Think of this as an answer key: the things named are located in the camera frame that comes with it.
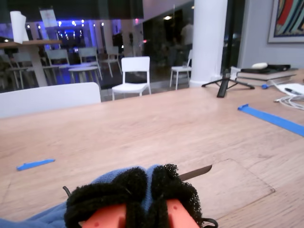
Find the paper towel roll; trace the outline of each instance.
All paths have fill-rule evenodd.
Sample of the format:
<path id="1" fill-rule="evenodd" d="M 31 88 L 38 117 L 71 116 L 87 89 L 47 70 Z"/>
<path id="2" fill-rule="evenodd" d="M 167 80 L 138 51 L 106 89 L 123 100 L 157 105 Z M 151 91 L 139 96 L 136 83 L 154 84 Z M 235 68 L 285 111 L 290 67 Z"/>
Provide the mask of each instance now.
<path id="1" fill-rule="evenodd" d="M 13 36 L 14 36 L 14 42 L 22 44 L 26 33 L 25 30 L 25 21 L 26 17 L 21 14 L 20 11 L 11 11 L 10 13 L 10 21 L 11 26 L 13 28 Z"/>

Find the white pillar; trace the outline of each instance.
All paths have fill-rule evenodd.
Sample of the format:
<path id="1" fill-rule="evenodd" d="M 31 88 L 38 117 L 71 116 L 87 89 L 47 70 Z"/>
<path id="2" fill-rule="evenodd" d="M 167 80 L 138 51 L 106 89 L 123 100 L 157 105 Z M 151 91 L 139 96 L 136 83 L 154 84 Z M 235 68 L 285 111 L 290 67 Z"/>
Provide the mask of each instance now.
<path id="1" fill-rule="evenodd" d="M 95 35 L 95 28 L 93 26 L 94 21 L 89 21 L 89 28 L 90 28 L 90 34 L 91 34 L 91 41 L 92 41 L 92 46 L 96 47 L 96 35 Z"/>
<path id="2" fill-rule="evenodd" d="M 105 48 L 111 49 L 113 47 L 112 24 L 110 20 L 103 20 L 103 23 L 104 23 Z"/>
<path id="3" fill-rule="evenodd" d="M 228 0 L 195 0 L 190 87 L 220 76 Z"/>
<path id="4" fill-rule="evenodd" d="M 134 29 L 133 21 L 131 19 L 121 20 L 122 25 L 122 36 L 123 36 L 123 53 L 126 57 L 133 57 L 133 46 L 131 46 L 130 33 L 133 34 L 133 45 L 134 45 Z"/>
<path id="5" fill-rule="evenodd" d="M 30 32 L 32 33 L 33 40 L 39 39 L 38 28 L 35 22 L 29 23 Z"/>
<path id="6" fill-rule="evenodd" d="M 95 20 L 95 35 L 96 35 L 96 42 L 97 42 L 97 48 L 100 49 L 104 49 L 103 46 L 103 38 L 101 35 L 101 29 L 100 29 L 100 25 L 101 25 L 101 21 L 100 20 Z"/>

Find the white chair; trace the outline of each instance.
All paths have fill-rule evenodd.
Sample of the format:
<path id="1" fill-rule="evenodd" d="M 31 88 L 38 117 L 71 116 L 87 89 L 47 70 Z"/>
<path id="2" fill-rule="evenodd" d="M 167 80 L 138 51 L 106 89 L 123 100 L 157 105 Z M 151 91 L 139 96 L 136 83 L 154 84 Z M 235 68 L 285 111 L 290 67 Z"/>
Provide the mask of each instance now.
<path id="1" fill-rule="evenodd" d="M 122 69 L 120 68 L 120 64 L 119 64 L 119 48 L 118 47 L 109 47 L 107 48 L 107 55 L 108 55 L 108 59 L 105 60 L 101 60 L 101 63 L 107 63 L 110 69 L 110 74 L 111 77 L 113 77 L 112 74 L 112 69 L 111 69 L 111 63 L 117 63 L 120 73 L 122 74 Z"/>
<path id="2" fill-rule="evenodd" d="M 29 76 L 27 75 L 28 73 L 26 72 L 27 69 L 32 68 L 32 62 L 29 53 L 18 52 L 18 53 L 14 53 L 13 56 L 17 64 L 17 68 L 18 68 L 17 70 L 19 71 L 21 88 L 24 89 L 22 73 L 25 73 L 28 84 L 31 87 L 33 81 L 29 78 Z"/>
<path id="3" fill-rule="evenodd" d="M 9 72 L 12 72 L 13 73 L 13 76 L 10 74 L 11 76 L 11 80 L 13 82 L 13 87 L 14 87 L 14 90 L 16 89 L 15 86 L 17 86 L 17 89 L 19 89 L 19 83 L 18 83 L 18 79 L 17 79 L 17 74 L 16 74 L 16 71 L 19 71 L 19 68 L 17 67 L 14 67 L 10 61 L 10 58 L 8 55 L 6 54 L 1 54 L 0 55 L 0 60 L 3 62 L 3 63 L 7 63 L 9 68 L 6 70 L 8 73 Z"/>
<path id="4" fill-rule="evenodd" d="M 175 90 L 177 90 L 177 85 L 179 83 L 179 78 L 188 78 L 188 82 L 190 81 L 189 72 L 192 70 L 190 67 L 190 61 L 192 60 L 192 50 L 189 52 L 187 66 L 172 66 L 171 67 L 171 78 L 170 78 L 170 87 L 172 86 L 173 77 L 176 78 L 175 82 Z M 179 75 L 179 72 L 187 72 L 187 76 Z"/>
<path id="5" fill-rule="evenodd" d="M 98 63 L 98 58 L 97 58 L 97 48 L 96 47 L 82 47 L 78 49 L 78 53 L 79 53 L 79 57 L 80 57 L 80 63 L 83 64 L 83 58 L 85 59 L 85 63 L 89 64 L 89 66 L 97 66 L 98 67 L 98 71 L 99 71 L 99 75 L 100 78 L 102 78 L 101 76 L 101 70 L 100 70 L 100 66 Z M 94 62 L 86 62 L 86 58 L 88 57 L 94 57 L 96 61 Z"/>
<path id="6" fill-rule="evenodd" d="M 96 83 L 53 85 L 0 94 L 0 118 L 100 103 Z"/>
<path id="7" fill-rule="evenodd" d="M 74 73 L 76 73 L 76 72 L 79 73 L 79 81 L 80 82 L 86 82 L 86 72 L 89 73 L 90 79 L 93 82 L 94 79 L 93 79 L 92 71 L 94 71 L 96 82 L 100 87 L 98 76 L 97 76 L 98 75 L 97 69 L 98 69 L 97 66 L 87 66 L 87 67 L 73 67 L 73 68 L 70 68 L 68 71 L 72 74 L 73 83 L 75 83 Z"/>
<path id="8" fill-rule="evenodd" d="M 48 57 L 50 66 L 46 66 L 44 68 L 45 69 L 51 68 L 53 70 L 53 74 L 54 74 L 56 83 L 57 83 L 57 79 L 56 79 L 56 74 L 55 74 L 55 68 L 59 68 L 59 74 L 60 74 L 61 80 L 63 83 L 65 83 L 60 69 L 69 68 L 69 66 L 70 66 L 70 61 L 68 60 L 67 50 L 65 50 L 65 49 L 46 50 L 46 53 L 47 53 L 47 57 Z M 53 64 L 52 63 L 52 60 L 56 61 L 56 60 L 64 60 L 64 59 L 66 60 L 65 64 Z"/>
<path id="9" fill-rule="evenodd" d="M 232 67 L 231 67 L 231 71 L 230 71 L 230 79 L 236 80 L 236 79 L 237 79 L 237 76 L 238 76 L 238 72 L 241 72 L 241 69 L 232 66 Z"/>
<path id="10" fill-rule="evenodd" d="M 114 100 L 114 93 L 118 94 L 139 94 L 143 95 L 143 91 L 148 88 L 151 94 L 150 88 L 150 57 L 127 57 L 122 58 L 123 68 L 123 83 L 114 86 L 112 88 L 112 99 Z M 147 83 L 126 83 L 125 73 L 126 72 L 147 72 Z"/>

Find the black sponge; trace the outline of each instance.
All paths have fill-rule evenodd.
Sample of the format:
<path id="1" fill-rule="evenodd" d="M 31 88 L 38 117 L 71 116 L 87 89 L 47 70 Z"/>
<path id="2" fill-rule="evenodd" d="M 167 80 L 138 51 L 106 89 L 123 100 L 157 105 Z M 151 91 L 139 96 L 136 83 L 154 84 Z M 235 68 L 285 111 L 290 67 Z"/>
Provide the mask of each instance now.
<path id="1" fill-rule="evenodd" d="M 147 176 L 139 168 L 127 170 L 111 183 L 78 187 L 66 201 L 66 227 L 77 228 L 78 222 L 88 220 L 100 208 L 122 203 L 127 206 L 126 227 L 142 227 L 144 216 L 140 203 L 146 189 Z"/>
<path id="2" fill-rule="evenodd" d="M 149 208 L 145 228 L 169 228 L 166 200 L 178 199 L 198 226 L 203 227 L 200 201 L 196 189 L 179 179 L 177 166 L 167 164 L 154 169 L 151 183 L 153 203 Z"/>

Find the framed painting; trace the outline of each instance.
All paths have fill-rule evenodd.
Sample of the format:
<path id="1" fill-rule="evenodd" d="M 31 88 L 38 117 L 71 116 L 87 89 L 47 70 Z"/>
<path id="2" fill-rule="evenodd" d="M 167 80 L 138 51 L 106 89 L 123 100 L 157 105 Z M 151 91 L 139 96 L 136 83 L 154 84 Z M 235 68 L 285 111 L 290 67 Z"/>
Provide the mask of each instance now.
<path id="1" fill-rule="evenodd" d="M 304 42 L 304 0 L 274 0 L 268 42 Z"/>

